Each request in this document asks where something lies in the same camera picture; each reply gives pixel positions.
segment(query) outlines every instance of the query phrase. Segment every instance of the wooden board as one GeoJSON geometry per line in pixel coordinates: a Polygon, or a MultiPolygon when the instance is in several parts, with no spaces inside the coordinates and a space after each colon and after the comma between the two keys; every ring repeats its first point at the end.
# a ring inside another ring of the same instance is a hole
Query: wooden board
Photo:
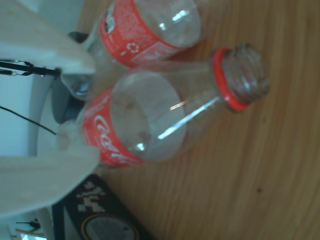
{"type": "MultiPolygon", "coordinates": [[[[109,2],[86,0],[79,29],[89,32],[109,2]]],[[[159,240],[320,238],[320,1],[233,0],[212,34],[175,59],[241,42],[269,67],[265,100],[222,116],[171,162],[104,174],[159,240]]]]}

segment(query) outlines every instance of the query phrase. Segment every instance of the red bottle label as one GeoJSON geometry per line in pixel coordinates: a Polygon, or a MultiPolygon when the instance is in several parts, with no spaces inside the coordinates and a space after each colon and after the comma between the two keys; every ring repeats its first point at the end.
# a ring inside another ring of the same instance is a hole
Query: red bottle label
{"type": "Polygon", "coordinates": [[[82,129],[86,142],[100,149],[101,161],[112,167],[140,165],[144,161],[132,155],[113,129],[110,98],[113,87],[98,95],[84,110],[82,129]]]}
{"type": "Polygon", "coordinates": [[[115,0],[100,20],[100,35],[111,56],[134,67],[183,50],[159,38],[141,18],[135,0],[115,0]]]}

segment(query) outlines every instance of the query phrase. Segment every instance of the empty plastic bottle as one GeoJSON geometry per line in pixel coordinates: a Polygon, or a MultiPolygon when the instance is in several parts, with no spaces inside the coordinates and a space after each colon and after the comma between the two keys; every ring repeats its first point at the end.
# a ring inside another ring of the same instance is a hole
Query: empty plastic bottle
{"type": "Polygon", "coordinates": [[[261,57],[247,44],[218,49],[206,62],[150,62],[89,102],[69,142],[97,146],[111,167],[169,160],[222,112],[242,111],[269,89],[261,57]]]}
{"type": "Polygon", "coordinates": [[[66,75],[63,82],[85,100],[93,80],[111,85],[139,64],[163,60],[212,32],[229,0],[115,0],[83,46],[93,56],[95,76],[66,75]]]}

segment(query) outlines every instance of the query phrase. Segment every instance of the bottle mouth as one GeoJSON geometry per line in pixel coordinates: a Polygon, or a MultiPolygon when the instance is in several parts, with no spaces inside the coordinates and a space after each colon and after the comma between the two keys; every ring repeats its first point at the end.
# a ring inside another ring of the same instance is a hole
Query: bottle mouth
{"type": "Polygon", "coordinates": [[[270,91],[261,55],[250,44],[241,44],[234,50],[217,50],[213,69],[221,94],[236,111],[244,110],[270,91]]]}

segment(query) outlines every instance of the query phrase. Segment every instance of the wooden plank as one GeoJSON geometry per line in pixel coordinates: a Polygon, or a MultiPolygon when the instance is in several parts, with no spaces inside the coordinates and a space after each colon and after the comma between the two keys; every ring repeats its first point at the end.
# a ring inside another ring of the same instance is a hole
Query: wooden plank
{"type": "MultiPolygon", "coordinates": [[[[86,0],[79,29],[108,5],[86,0]]],[[[104,174],[158,239],[319,239],[319,11],[317,0],[233,0],[206,40],[174,57],[205,60],[217,47],[252,43],[272,90],[222,116],[177,159],[104,174]]]]}

